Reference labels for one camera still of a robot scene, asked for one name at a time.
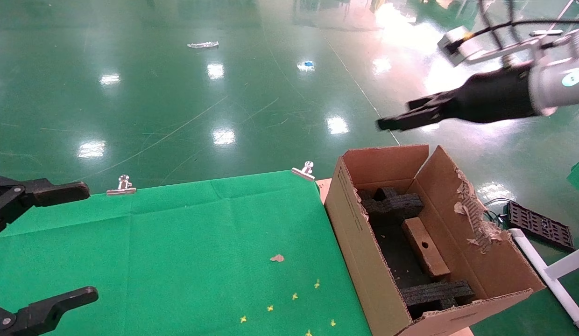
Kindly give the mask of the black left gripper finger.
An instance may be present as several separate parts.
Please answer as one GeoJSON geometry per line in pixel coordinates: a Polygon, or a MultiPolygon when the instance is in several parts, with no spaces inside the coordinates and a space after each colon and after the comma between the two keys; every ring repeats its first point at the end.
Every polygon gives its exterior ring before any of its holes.
{"type": "Polygon", "coordinates": [[[40,336],[52,332],[67,311],[98,298],[98,290],[89,286],[33,302],[15,313],[0,308],[0,336],[40,336]]]}
{"type": "Polygon", "coordinates": [[[0,176],[0,233],[33,207],[46,208],[89,196],[84,182],[55,185],[46,178],[17,181],[0,176]]]}

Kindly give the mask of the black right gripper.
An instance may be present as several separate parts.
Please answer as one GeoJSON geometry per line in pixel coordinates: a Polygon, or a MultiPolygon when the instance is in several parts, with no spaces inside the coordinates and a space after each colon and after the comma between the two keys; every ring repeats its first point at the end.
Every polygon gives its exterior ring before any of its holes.
{"type": "Polygon", "coordinates": [[[376,121],[381,131],[407,131],[460,119],[477,124],[541,115],[530,97],[533,62],[474,74],[452,91],[442,91],[408,102],[409,112],[376,121]]]}

